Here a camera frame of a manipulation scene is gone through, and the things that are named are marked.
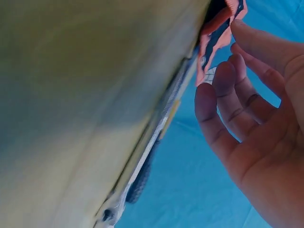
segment hand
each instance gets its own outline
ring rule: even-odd
[[[212,85],[197,88],[196,117],[208,144],[261,216],[275,228],[302,228],[304,45],[239,20],[231,30],[233,55],[218,66]],[[279,108],[255,91],[246,65],[281,99]]]

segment finger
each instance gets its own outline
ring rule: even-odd
[[[304,44],[293,43],[258,31],[235,20],[231,31],[237,44],[248,54],[277,70],[285,79],[285,90],[304,131]]]
[[[234,89],[235,80],[233,65],[223,62],[217,67],[212,85],[224,123],[242,141],[258,127],[258,123],[244,111]]]
[[[240,54],[234,54],[228,59],[236,70],[234,89],[243,108],[260,124],[265,123],[276,110],[268,101],[257,93],[246,73],[246,65]]]
[[[285,83],[283,76],[279,72],[243,51],[236,43],[231,46],[231,52],[233,54],[241,54],[246,65],[260,80],[278,97],[282,97],[285,92]]]
[[[212,85],[203,83],[195,93],[195,115],[200,128],[214,153],[227,164],[227,159],[238,146],[217,113],[217,98]]]
[[[253,29],[241,20],[231,24],[237,44],[248,54],[277,70],[285,80],[295,73],[295,64],[303,63],[303,45],[289,42],[267,32]]]

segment beige panel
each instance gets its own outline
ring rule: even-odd
[[[92,227],[208,2],[0,1],[1,227]]]

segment blue background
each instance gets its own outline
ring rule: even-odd
[[[304,0],[248,0],[244,21],[282,38],[302,41]],[[227,60],[219,50],[213,66]],[[257,91],[278,106],[279,99],[250,71]],[[126,205],[116,228],[269,228],[232,183],[206,144],[194,115],[193,77],[162,140],[139,201]]]

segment human hand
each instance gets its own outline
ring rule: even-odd
[[[304,45],[231,25],[236,44],[212,85],[196,91],[195,114],[205,138],[232,180],[275,228],[304,227]],[[264,100],[246,65],[280,99]],[[217,106],[226,129],[217,114]]]

